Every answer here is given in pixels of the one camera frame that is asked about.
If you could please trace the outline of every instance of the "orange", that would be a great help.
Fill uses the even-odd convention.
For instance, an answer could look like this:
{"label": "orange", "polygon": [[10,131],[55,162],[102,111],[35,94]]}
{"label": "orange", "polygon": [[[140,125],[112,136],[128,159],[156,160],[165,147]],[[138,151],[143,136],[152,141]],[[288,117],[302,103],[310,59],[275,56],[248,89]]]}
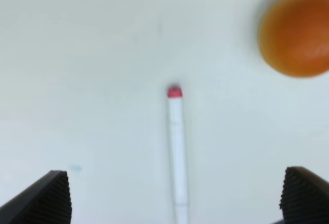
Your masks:
{"label": "orange", "polygon": [[294,77],[329,70],[329,0],[280,0],[263,17],[259,46],[265,61]]}

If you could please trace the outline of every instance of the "red marker cap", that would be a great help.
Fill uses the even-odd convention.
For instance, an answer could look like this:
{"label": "red marker cap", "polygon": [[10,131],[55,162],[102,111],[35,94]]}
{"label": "red marker cap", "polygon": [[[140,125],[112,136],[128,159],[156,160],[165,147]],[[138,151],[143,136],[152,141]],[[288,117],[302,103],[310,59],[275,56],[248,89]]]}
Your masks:
{"label": "red marker cap", "polygon": [[173,86],[168,89],[167,95],[169,98],[182,98],[183,92],[181,91],[180,87]]}

